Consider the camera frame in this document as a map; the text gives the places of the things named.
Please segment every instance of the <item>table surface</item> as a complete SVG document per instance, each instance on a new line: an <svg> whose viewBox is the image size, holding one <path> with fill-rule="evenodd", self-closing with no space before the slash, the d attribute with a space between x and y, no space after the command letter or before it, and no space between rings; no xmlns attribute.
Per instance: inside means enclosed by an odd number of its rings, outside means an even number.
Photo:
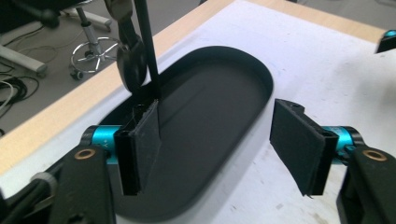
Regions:
<svg viewBox="0 0 396 224"><path fill-rule="evenodd" d="M195 31L201 24L208 21L232 2L233 0L209 0L181 18L179 21L176 21L155 35L154 44L157 57L163 56L166 51L177 45L177 43L186 35ZM377 42L384 33L383 30L369 25L349 21L287 1L250 0L248 2L288 14L305 21L311 21L318 25L334 29L335 31L339 31L347 35L356 36L357 38L373 43ZM114 107L118 102L126 97L128 97L128 94L123 90L117 66L112 64L106 70L97 74L86 83L80 85L77 89L68 93L65 97L47 107L41 113L32 119L27 120L7 136L0 139L0 146L2 149L0 157L0 175L3 177L1 180L9 180L11 177L7 175L13 172L15 173L15 170L19 169L19 164L29 161L30 158L37 154L37 151L41 150L40 148L49 146L56 147L56 143L65 142L65 140L60 136L62 136L63 133L75 131L75 129L73 129L73 124L77 122L83 124L95 123L96 120L90 120L90 118L87 117L87 114L96 113L100 115L101 108L106 106ZM77 139L73 139L69 144L70 146L73 146L76 142ZM60 152L53 150L47 156L48 158L53 158L53 160L56 161L56 159L62 157L64 153L65 151ZM49 165L50 164L48 163L41 164L36 168L45 169L45 167L48 167ZM337 172L338 177L330 176L330 178L339 179L339 176L343 171L336 171L336 173ZM276 209L279 210L283 206L286 206L285 203L280 203L277 205ZM313 214L311 217L317 223L326 223L327 220L330 220L332 223L333 219L333 217L321 217L317 213ZM202 221L202 219L195 219L196 223L199 223L197 220Z"/></svg>

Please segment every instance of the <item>stool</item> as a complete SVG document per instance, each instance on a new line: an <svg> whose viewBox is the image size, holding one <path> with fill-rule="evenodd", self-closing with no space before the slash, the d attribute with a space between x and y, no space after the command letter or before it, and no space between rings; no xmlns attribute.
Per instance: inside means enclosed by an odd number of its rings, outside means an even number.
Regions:
<svg viewBox="0 0 396 224"><path fill-rule="evenodd" d="M73 18L74 18L74 17L78 17L78 13L77 13L77 11L76 11L75 8L68 8L68 9L65 9L65 10L64 10L64 13L65 13L65 15L66 15L67 17L73 17ZM91 23L105 26L106 29L107 29L109 32L111 32L111 27L110 27L110 25L111 25L111 23L112 23L112 20L111 20L111 19L106 18L106 17L99 16L99 15L95 15L95 14L90 13L90 12L87 12L87 11L84 11L84 14L85 14L85 16L87 17L87 19L88 19Z"/></svg>
<svg viewBox="0 0 396 224"><path fill-rule="evenodd" d="M88 39L87 42L78 45L73 50L70 58L70 64L73 69L70 76L76 80L82 79L84 74L94 74L100 71L102 69L101 65L107 60L117 60L117 57L111 56L110 52L116 49L119 40L112 37L96 37L91 22L87 20L82 6L90 2L92 2L92 0L79 3L75 6L81 20L82 29ZM103 48L106 42L110 46Z"/></svg>

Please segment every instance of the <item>chair wheel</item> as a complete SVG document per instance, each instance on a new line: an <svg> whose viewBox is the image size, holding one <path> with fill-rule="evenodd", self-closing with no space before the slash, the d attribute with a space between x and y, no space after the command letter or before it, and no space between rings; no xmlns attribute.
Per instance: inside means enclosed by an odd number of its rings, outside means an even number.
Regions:
<svg viewBox="0 0 396 224"><path fill-rule="evenodd" d="M70 77L74 80L82 80L84 78L84 74L80 71L73 71L70 73Z"/></svg>
<svg viewBox="0 0 396 224"><path fill-rule="evenodd" d="M85 56L86 58L92 57L92 56L93 56L92 50L87 50L87 51L85 51L85 52L84 52L84 56Z"/></svg>

